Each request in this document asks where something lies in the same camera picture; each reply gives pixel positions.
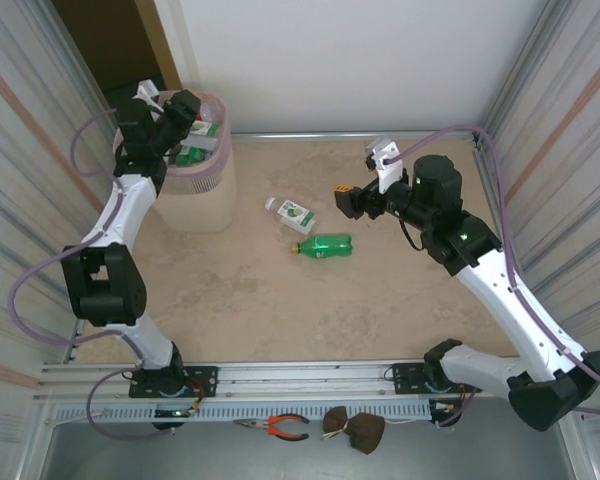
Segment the beige bin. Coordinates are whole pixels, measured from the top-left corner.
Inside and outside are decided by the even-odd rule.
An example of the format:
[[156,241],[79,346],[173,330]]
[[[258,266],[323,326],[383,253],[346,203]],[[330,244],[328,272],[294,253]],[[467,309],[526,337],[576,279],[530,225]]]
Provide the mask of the beige bin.
[[[175,91],[162,92],[164,103]],[[169,166],[167,178],[154,204],[162,219],[174,230],[192,233],[219,232],[233,220],[238,193],[231,147],[231,128],[225,104],[209,94],[196,95],[215,101],[222,113],[218,146],[214,154],[191,167]],[[121,140],[116,134],[114,149]]]

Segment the white wall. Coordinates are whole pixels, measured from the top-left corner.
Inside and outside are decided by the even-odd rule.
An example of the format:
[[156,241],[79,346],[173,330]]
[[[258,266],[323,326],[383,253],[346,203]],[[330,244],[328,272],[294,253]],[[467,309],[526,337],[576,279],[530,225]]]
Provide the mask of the white wall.
[[237,132],[479,122],[545,0],[156,0],[183,83]]

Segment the bottle label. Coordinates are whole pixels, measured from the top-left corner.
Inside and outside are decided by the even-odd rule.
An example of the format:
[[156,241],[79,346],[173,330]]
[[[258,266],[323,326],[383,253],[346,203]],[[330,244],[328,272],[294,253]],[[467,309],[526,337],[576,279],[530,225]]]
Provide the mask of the bottle label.
[[314,216],[311,210],[307,210],[291,200],[285,200],[278,209],[278,213],[302,227],[306,227]]

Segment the green bottle in bin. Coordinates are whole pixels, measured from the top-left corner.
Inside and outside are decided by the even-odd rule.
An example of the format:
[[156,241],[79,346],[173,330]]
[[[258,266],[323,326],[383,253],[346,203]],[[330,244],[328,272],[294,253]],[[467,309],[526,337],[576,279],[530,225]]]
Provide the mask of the green bottle in bin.
[[346,257],[351,255],[351,235],[314,235],[302,243],[291,246],[293,253],[302,253],[311,258]]

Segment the red pliers handle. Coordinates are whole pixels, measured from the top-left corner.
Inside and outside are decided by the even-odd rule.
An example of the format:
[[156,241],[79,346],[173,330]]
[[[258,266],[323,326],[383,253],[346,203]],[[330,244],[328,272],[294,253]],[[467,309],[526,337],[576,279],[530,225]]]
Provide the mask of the red pliers handle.
[[299,442],[309,438],[307,433],[286,433],[278,430],[274,425],[285,420],[295,420],[296,422],[309,423],[309,420],[302,415],[296,415],[295,413],[285,413],[275,417],[269,417],[267,419],[267,433],[269,435],[275,435],[276,437],[286,440],[287,442]]

